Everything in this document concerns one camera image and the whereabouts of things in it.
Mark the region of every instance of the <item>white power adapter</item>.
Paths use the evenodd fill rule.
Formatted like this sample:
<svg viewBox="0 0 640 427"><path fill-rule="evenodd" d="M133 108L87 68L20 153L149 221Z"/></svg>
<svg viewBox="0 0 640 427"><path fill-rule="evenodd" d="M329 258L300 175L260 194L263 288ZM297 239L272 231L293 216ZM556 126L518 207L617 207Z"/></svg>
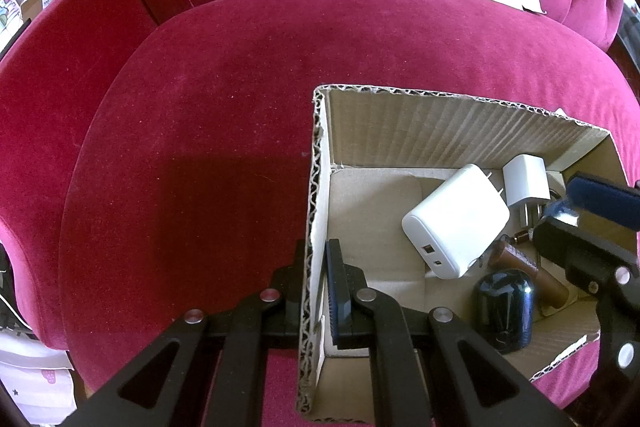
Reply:
<svg viewBox="0 0 640 427"><path fill-rule="evenodd" d="M462 277L509 220L509 209L469 164L402 218L402 229L440 279Z"/></svg>
<svg viewBox="0 0 640 427"><path fill-rule="evenodd" d="M545 161L538 156L520 154L502 168L502 174L507 206L518 205L520 225L524 229L532 227L540 218L540 204L551 199Z"/></svg>

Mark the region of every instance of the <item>red velvet sofa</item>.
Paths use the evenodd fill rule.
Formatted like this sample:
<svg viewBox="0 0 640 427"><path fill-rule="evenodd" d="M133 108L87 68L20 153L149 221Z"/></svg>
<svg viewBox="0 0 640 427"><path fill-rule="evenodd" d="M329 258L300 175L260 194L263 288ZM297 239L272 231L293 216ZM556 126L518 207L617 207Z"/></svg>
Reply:
<svg viewBox="0 0 640 427"><path fill-rule="evenodd" d="M20 311L96 389L185 309L266 285L304 234L319 84L562 107L610 129L640 178L640 108L602 51L618 2L541 0L540 16L488 0L54 0L0 62L0 241ZM538 385L566 405L596 350ZM295 358L269 368L264 424L302 424Z"/></svg>

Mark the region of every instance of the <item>corrugated cardboard edge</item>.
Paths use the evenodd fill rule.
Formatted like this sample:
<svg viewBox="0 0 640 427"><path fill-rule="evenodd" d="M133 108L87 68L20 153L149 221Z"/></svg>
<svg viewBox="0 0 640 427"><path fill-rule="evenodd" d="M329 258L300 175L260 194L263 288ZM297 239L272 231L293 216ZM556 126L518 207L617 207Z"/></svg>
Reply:
<svg viewBox="0 0 640 427"><path fill-rule="evenodd" d="M608 136L610 132L607 129L592 125L564 114L558 114L551 112L540 107L532 107L525 103L508 102L506 100L497 100L494 98L484 98L481 96L471 96L468 94L457 94L452 92L433 91L433 90L421 90L421 89L401 89L398 87L382 87L382 86L358 86L351 84L326 84L318 86L314 89L313 94L313 107L314 107L314 127L312 134L312 162L309 175L309 192L307 203L307 216L306 216L306 231L305 231L305 272L303 277L303 289L302 289L302 306L300 310L300 344L298 350L298 394L296 398L296 410L299 413L305 414L311 411L313 404L314 393L316 384L318 382L318 372L316 371L316 364L314 360L318 359L319 343L322 340L314 333L315 325L311 324L311 302L310 302L310 279L311 279L311 263L312 263L312 249L311 249L311 223L316 215L316 200L318 197L318 188L320 180L320 142L322 138L320 110L322 103L324 102L325 91L329 90L341 90L341 91L354 91L354 92L370 92L370 93L385 93L385 94L410 94L414 96L439 96L439 97L453 97L453 98L466 98L474 100L476 102L495 103L504 107L519 108L529 112L542 114L553 118L561 118L573 122L577 125L588 126L597 128L604 131ZM584 347L588 341L579 346L576 351L581 347ZM568 353L566 357L572 355L575 352ZM536 380L545 375L549 371L553 370L562 360L555 361L554 364L545 367L532 377L532 380ZM324 421L340 421L345 422L348 419L331 419L327 418Z"/></svg>
<svg viewBox="0 0 640 427"><path fill-rule="evenodd" d="M599 331L598 331L598 333L596 333L595 335L593 335L591 337L588 335L587 336L587 340L585 342L581 343L574 350L567 352L567 354L564 357L562 357L560 359L557 359L554 363L551 363L551 364L547 365L545 368L543 368L540 371L538 371L535 375L533 375L533 377L531 377L530 381L536 381L538 378L544 377L547 373L550 373L551 371L553 371L562 362L564 362L570 356L572 356L575 353L577 353L578 351L580 351L583 347L588 346L589 344L594 343L595 341L599 341L599 340L600 340L600 332Z"/></svg>

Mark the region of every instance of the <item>small white charger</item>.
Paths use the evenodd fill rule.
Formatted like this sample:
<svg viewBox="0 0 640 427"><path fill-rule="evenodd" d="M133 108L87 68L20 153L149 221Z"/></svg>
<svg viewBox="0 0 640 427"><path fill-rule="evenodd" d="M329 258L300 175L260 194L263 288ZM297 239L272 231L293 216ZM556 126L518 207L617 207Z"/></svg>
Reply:
<svg viewBox="0 0 640 427"><path fill-rule="evenodd" d="M507 206L519 206L521 227L532 227L540 218L540 204L551 199L545 161L539 156L520 154L502 168L502 174Z"/></svg>
<svg viewBox="0 0 640 427"><path fill-rule="evenodd" d="M509 209L478 166L469 164L402 218L402 229L441 279L462 277L502 231Z"/></svg>

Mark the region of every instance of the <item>cardboard flap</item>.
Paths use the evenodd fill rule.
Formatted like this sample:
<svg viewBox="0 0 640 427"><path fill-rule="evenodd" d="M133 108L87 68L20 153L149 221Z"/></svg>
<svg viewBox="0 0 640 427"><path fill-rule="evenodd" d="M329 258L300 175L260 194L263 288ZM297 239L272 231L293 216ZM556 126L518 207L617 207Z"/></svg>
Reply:
<svg viewBox="0 0 640 427"><path fill-rule="evenodd" d="M310 409L319 372L324 361L322 337L324 324L320 300L322 255L326 241L326 220L329 211L329 181L331 176L329 136L326 106L321 94L314 97L314 133L312 142L311 173L309 175L309 200L306 215L306 257L300 309L300 364L299 393L296 408L301 412Z"/></svg>
<svg viewBox="0 0 640 427"><path fill-rule="evenodd" d="M504 357L527 378L535 380L545 375L574 353L578 346L595 340L596 335L585 333L600 329L595 309L595 299L586 297L534 323L529 346Z"/></svg>
<svg viewBox="0 0 640 427"><path fill-rule="evenodd" d="M522 103L369 86L324 86L332 163L365 167L502 169L518 154L562 171L609 131Z"/></svg>

